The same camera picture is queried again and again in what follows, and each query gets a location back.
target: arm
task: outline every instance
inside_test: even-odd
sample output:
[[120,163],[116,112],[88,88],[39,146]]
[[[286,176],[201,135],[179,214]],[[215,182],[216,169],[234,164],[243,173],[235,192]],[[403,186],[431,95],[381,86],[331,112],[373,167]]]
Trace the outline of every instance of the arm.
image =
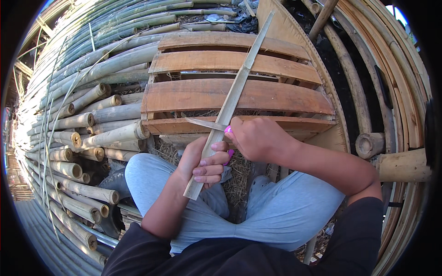
[[376,169],[359,157],[302,143],[268,118],[243,122],[235,117],[231,126],[233,132],[226,136],[251,161],[275,163],[324,180],[350,196],[348,204],[363,197],[382,200]]
[[223,163],[229,160],[229,145],[226,142],[214,143],[213,156],[201,160],[201,153],[207,137],[201,137],[188,144],[179,162],[178,168],[169,177],[160,196],[144,216],[141,227],[159,238],[172,239],[181,225],[181,215],[189,202],[184,190],[192,175],[195,180],[205,183],[203,189],[221,180]]

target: black shirt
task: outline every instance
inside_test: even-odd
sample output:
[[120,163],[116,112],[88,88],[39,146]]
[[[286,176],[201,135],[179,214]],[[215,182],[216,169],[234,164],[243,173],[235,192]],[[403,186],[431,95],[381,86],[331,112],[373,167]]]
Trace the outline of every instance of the black shirt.
[[102,275],[370,275],[381,246],[382,201],[362,198],[342,212],[317,265],[239,238],[208,238],[171,257],[170,241],[132,223]]

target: sky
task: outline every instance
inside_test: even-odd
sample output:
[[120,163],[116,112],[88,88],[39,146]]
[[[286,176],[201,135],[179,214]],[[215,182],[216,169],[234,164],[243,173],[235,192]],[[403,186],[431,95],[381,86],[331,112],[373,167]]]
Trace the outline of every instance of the sky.
[[[387,10],[391,12],[391,14],[393,14],[393,6],[389,5],[386,6]],[[405,19],[405,17],[402,15],[402,12],[400,12],[400,10],[396,7],[394,7],[395,11],[396,11],[396,19],[400,20],[402,22],[402,24],[405,26],[408,24],[407,20]]]

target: pink knife handle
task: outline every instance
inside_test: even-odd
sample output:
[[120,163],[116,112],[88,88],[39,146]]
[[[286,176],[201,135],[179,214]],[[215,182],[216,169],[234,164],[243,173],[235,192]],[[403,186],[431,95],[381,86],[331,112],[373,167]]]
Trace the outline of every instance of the pink knife handle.
[[[224,133],[226,132],[233,132],[232,131],[232,127],[230,125],[227,126],[227,128],[225,128]],[[234,150],[228,150],[227,153],[229,154],[229,161],[232,158],[233,154],[235,153]],[[227,161],[226,163],[223,164],[223,166],[227,166],[229,162]]]

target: corrugated metal sheet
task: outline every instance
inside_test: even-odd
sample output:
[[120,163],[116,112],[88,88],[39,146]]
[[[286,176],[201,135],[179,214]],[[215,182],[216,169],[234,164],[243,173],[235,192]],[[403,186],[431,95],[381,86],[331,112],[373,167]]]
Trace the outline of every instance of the corrugated metal sheet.
[[40,257],[54,275],[100,275],[103,267],[84,254],[57,229],[60,243],[52,224],[38,202],[16,201],[15,208]]

